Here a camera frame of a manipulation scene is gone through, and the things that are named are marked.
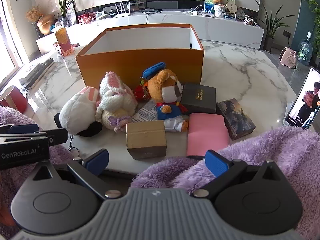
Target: black box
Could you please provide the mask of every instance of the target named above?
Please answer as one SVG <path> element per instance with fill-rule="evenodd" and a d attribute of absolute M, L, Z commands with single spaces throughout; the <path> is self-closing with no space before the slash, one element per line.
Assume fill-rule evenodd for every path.
<path fill-rule="evenodd" d="M 232 140 L 246 136 L 256 128 L 235 98 L 217 103 L 217 114 L 224 117 L 225 125 Z"/>
<path fill-rule="evenodd" d="M 183 114 L 216 113 L 216 89 L 198 84 L 186 83 L 183 87 L 181 104 L 188 109 Z"/>

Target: teal wall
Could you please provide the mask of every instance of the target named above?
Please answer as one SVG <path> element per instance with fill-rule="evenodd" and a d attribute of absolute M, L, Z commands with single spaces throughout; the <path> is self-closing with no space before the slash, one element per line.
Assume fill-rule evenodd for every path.
<path fill-rule="evenodd" d="M 306 0 L 302 0 L 300 6 L 300 12 L 297 22 L 296 31 L 292 40 L 291 47 L 294 50 L 297 50 L 298 44 L 301 39 L 306 39 L 308 31 L 313 31 L 315 14 L 309 9 L 309 5 Z"/>

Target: blue beret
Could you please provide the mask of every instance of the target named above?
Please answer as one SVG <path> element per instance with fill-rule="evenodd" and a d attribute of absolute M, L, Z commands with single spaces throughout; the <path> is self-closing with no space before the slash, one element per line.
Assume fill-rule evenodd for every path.
<path fill-rule="evenodd" d="M 160 62 L 158 64 L 153 65 L 152 67 L 147 68 L 143 73 L 142 76 L 146 80 L 150 80 L 154 77 L 160 70 L 165 69 L 166 65 L 164 62 Z"/>

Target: gold vase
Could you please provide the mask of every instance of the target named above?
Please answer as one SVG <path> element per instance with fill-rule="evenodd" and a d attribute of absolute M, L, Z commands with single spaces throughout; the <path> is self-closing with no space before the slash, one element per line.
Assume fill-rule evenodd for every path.
<path fill-rule="evenodd" d="M 41 17 L 38 21 L 38 28 L 44 35 L 50 34 L 50 27 L 54 24 L 54 16 L 47 14 Z"/>

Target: phone screen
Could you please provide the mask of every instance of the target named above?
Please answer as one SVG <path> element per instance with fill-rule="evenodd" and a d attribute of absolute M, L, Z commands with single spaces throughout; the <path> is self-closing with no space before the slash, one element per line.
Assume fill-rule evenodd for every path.
<path fill-rule="evenodd" d="M 293 126 L 308 129 L 320 109 L 320 73 L 310 68 L 302 89 L 291 107 L 286 121 Z"/>

